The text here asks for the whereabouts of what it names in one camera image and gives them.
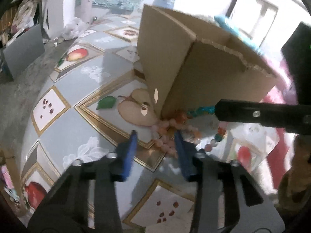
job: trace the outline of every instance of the screw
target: screw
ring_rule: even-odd
[[[240,162],[238,160],[231,160],[230,164],[232,166],[239,166],[240,165]]]
[[[75,159],[71,164],[73,166],[81,166],[84,162],[80,159]]]
[[[259,117],[259,116],[260,116],[260,111],[259,110],[254,111],[253,117]]]
[[[110,152],[107,154],[107,158],[110,158],[110,159],[116,158],[117,156],[118,154],[115,152]]]
[[[197,152],[197,153],[195,154],[195,156],[196,156],[197,158],[205,158],[205,153]]]

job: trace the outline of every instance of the orange bead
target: orange bead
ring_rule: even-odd
[[[166,135],[167,134],[167,130],[164,127],[161,127],[158,129],[158,133],[160,133],[161,135]]]
[[[175,112],[175,118],[176,123],[180,123],[183,124],[185,121],[187,121],[187,114],[186,112],[182,111],[182,110],[177,110]]]
[[[195,130],[193,133],[194,133],[194,136],[195,136],[195,137],[197,137],[197,138],[202,138],[202,133],[201,133],[201,132]]]
[[[218,134],[220,134],[222,136],[224,136],[226,134],[226,130],[221,128],[221,127],[218,127],[218,131],[217,132],[218,132]]]

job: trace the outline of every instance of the pink bead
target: pink bead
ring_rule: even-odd
[[[161,140],[161,139],[157,139],[156,141],[155,141],[155,146],[156,147],[161,147],[163,145],[163,141]]]
[[[171,120],[169,120],[169,124],[170,124],[170,126],[172,126],[172,127],[175,127],[175,126],[177,125],[177,123],[176,123],[176,120],[175,120],[175,119],[171,119]]]
[[[176,150],[173,149],[173,148],[169,148],[168,151],[167,151],[167,153],[168,153],[170,156],[175,156]]]
[[[161,126],[163,128],[168,128],[169,127],[169,121],[168,120],[163,120],[161,121]]]
[[[210,145],[210,144],[207,144],[205,147],[204,147],[204,151],[206,152],[211,152],[213,149],[213,147]]]
[[[168,141],[168,142],[167,142],[167,145],[168,145],[169,147],[175,148],[175,142],[174,142],[174,140]]]
[[[158,129],[158,132],[159,132],[161,135],[166,135],[166,134],[167,134],[166,128],[163,128],[163,127],[159,128],[159,129]]]
[[[151,126],[151,131],[152,132],[158,132],[158,129],[159,129],[158,125],[154,124],[154,125]]]
[[[169,141],[169,137],[167,135],[163,135],[161,137],[161,140],[163,141],[163,143],[167,143]]]
[[[169,146],[167,144],[164,144],[161,146],[162,152],[168,152],[170,150]]]

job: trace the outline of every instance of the white plastic bag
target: white plastic bag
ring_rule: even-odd
[[[69,24],[65,26],[62,32],[62,37],[65,40],[70,40],[79,37],[87,29],[87,24],[81,18],[74,18]]]

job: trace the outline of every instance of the blue bead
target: blue bead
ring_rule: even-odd
[[[197,113],[199,116],[204,115],[204,108],[203,108],[203,107],[199,107],[199,108],[196,110],[196,113]]]
[[[211,107],[209,113],[214,114],[215,113],[215,107]]]
[[[204,111],[208,112],[209,114],[215,113],[215,107],[214,106],[204,107],[203,109],[204,109]]]
[[[192,111],[192,116],[193,117],[197,117],[197,112],[196,111]]]
[[[222,135],[218,134],[218,133],[215,135],[216,142],[220,142],[223,138],[224,137]]]

